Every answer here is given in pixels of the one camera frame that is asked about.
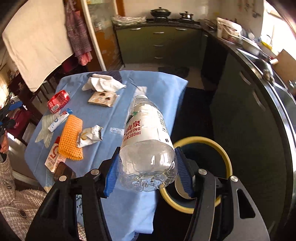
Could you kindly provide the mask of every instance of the tiled wall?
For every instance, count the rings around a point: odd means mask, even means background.
[[[179,18],[180,12],[188,11],[193,13],[193,19],[215,18],[215,13],[219,12],[220,0],[124,0],[124,9],[126,16],[139,17],[146,16],[152,18],[150,10],[162,7],[168,9],[171,13],[169,18]]]
[[[256,18],[252,16],[253,2],[255,2],[255,11],[261,15]],[[220,0],[219,3],[219,17],[232,21],[236,18],[237,23],[243,28],[250,29],[255,37],[260,37],[263,23],[264,0]],[[245,9],[246,3],[250,5],[250,8],[247,9],[248,11]]]

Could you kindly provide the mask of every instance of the stove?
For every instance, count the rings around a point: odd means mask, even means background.
[[[186,23],[186,24],[191,24],[195,26],[201,26],[200,22],[196,22],[191,19],[174,19],[174,18],[148,18],[146,19],[147,23]]]

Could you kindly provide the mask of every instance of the drawer handle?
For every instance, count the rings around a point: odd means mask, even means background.
[[[243,75],[242,72],[240,72],[239,75],[240,75],[240,77],[242,78],[243,81],[245,81],[248,85],[251,85],[251,82],[246,79],[246,77]]]
[[[265,111],[266,108],[265,108],[265,106],[261,103],[261,101],[259,100],[259,98],[258,98],[258,96],[256,95],[255,91],[253,91],[253,96],[254,96],[255,101],[256,101],[257,104],[259,105],[259,107],[260,107],[263,111]]]

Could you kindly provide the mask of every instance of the snack package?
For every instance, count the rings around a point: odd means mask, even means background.
[[[88,103],[112,107],[117,96],[113,92],[95,92],[88,100]]]
[[[53,123],[50,124],[50,126],[48,127],[48,129],[50,130],[50,132],[53,132],[60,124],[62,124],[63,122],[65,122],[65,120],[67,119],[67,117],[72,114],[73,111],[71,111],[71,109],[66,109],[62,114],[60,114],[60,116],[58,118],[56,118],[54,120]]]
[[[58,112],[62,109],[70,100],[69,93],[65,90],[61,90],[56,93],[47,103],[48,109],[52,113]]]
[[[57,137],[56,141],[52,145],[52,148],[45,161],[45,166],[54,173],[58,164],[62,161],[65,162],[66,158],[59,154],[59,140],[61,137]]]
[[[102,140],[102,127],[95,125],[91,128],[85,128],[77,137],[77,147],[84,147]]]
[[[77,147],[77,136],[82,132],[82,125],[81,119],[73,114],[69,115],[59,142],[59,152],[62,156],[77,161],[83,159],[83,150]]]

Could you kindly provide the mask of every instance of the kitchen cabinet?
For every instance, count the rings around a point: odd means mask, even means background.
[[[276,230],[287,181],[283,141],[263,94],[231,54],[210,110],[215,141],[227,152],[233,174],[250,193],[267,229]]]
[[[207,47],[207,38],[209,37],[209,34],[207,32],[202,32],[201,34],[201,40],[200,40],[200,52],[199,52],[199,59],[198,59],[198,66],[201,69],[202,63],[205,57],[205,49]]]
[[[228,51],[217,39],[209,34],[202,62],[201,75],[218,84],[222,76]]]
[[[175,26],[141,26],[116,30],[125,64],[196,65],[201,30]]]

